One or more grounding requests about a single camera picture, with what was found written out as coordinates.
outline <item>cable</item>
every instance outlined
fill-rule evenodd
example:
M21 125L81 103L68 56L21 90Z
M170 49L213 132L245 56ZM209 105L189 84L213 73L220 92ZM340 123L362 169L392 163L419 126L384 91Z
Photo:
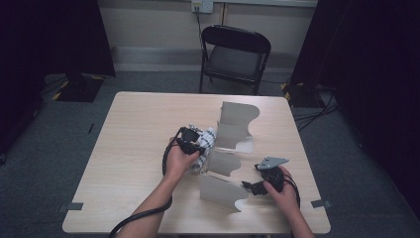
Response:
M332 110L330 110L330 104L331 104L331 101L333 100L334 95L335 95L335 90L332 91L331 96L330 96L330 99L328 100L328 103L325 106L325 108L321 112L319 112L318 114L315 114L313 116L308 116L308 117L305 117L305 118L295 119L295 121L305 120L306 119L305 122L302 122L302 123L299 124L299 126L298 126L298 132L302 131L305 127L307 127L309 124L311 124L318 117L320 117L322 115L326 115L326 114L331 113L331 112L334 112L334 111L336 111L339 108L336 105Z
M222 25L225 25L225 9L226 9L226 3L223 3Z
M167 155L169 154L169 151L173 146L177 146L177 145L173 145L173 142L176 140L176 138L178 137L178 135L181 131L182 131L182 128L180 128L178 130L176 135L172 138L172 140L169 142L166 149L164 150L163 158L162 158L162 165L161 165L161 171L162 171L163 175L166 174ZM138 219L141 219L141 218L144 218L146 216L150 216L150 215L153 215L153 214L156 214L156 213L164 212L164 211L168 210L171 206L172 206L172 196L170 197L169 201L161 207L150 209L150 210L147 210L147 211L142 211L140 213L137 213L137 214L134 214L134 215L131 215L131 216L127 217L126 219L124 219L123 221L118 223L114 227L114 229L112 229L112 231L108 235L108 238L113 238L115 236L115 234L117 234L117 232L121 228L123 228L123 226L127 225L128 223L130 223L132 221L135 221L135 220L138 220Z
M291 178L288 175L283 175L284 177L287 177L289 179L285 179L284 181L289 183L293 189L294 189L294 193L296 193L296 201L297 201L297 205L300 208L300 194L299 194L299 189L297 188L296 182L293 180L293 178Z
M195 17L197 18L197 23L198 23L198 38L200 39L200 48L201 48L201 52L203 52L203 40L201 39L201 24L200 24L200 8L199 7L194 7L195 10Z

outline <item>black controller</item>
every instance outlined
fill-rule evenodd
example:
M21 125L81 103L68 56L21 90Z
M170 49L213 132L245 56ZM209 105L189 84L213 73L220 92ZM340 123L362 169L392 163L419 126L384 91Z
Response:
M179 145L182 152L186 155L192 155L198 151L200 155L203 155L206 149L197 144L200 135L196 131L186 127L181 127L179 130L181 132L181 137L176 138L176 143Z
M257 171L261 172L262 179L271 183L271 185L277 190L278 192L283 191L283 183L284 183L284 174L283 171L279 167L273 167L271 169L266 170L259 170L258 166L256 165ZM263 182L259 181L254 184L242 181L244 188L250 189L253 195L266 195L268 192L266 191L265 187L263 186Z

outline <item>forearm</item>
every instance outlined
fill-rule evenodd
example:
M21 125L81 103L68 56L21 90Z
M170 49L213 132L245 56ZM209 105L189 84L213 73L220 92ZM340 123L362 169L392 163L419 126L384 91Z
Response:
M170 199L180 178L163 178L155 190L133 212L137 214L164 206ZM118 233L118 238L156 237L163 218L163 212L153 214L125 225Z
M300 212L299 209L294 209L293 211L285 214L286 219L290 225L291 231L295 238L314 238L311 228L306 222L305 218Z

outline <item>gray carpet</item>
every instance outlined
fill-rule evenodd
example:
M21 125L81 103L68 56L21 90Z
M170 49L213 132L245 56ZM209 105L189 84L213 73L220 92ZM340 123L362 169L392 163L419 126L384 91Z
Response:
M263 80L281 82L289 77L290 73L270 72ZM104 81L92 103L52 101L56 90L45 93L38 117L0 167L0 237L106 237L64 233L65 213L57 209L73 198L114 95L119 91L196 93L198 78L197 71L118 72L116 78ZM213 84L206 80L204 92L251 94L252 89L216 79ZM270 82L262 83L260 94L282 96L279 84ZM292 112L307 115L319 109L292 108ZM316 119L301 131L321 196L333 203L327 209L331 232L319 237L420 237L418 220L386 173L359 148L355 135L340 111Z

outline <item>finger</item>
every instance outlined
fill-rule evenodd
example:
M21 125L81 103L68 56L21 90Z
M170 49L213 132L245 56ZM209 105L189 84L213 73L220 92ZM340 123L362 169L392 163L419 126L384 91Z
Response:
M283 166L278 166L278 167L281 169L281 171L283 172L284 175L287 175L287 176L291 177L290 172L285 167L283 167Z
M199 156L200 156L200 153L198 151L196 151L193 154L188 155L187 158L188 158L188 161L190 161L192 163L193 161L197 160Z
M262 182L263 187L265 187L266 191L268 191L268 193L273 196L277 194L277 190L275 190L275 188L271 185L271 183L269 183L268 181L263 181Z

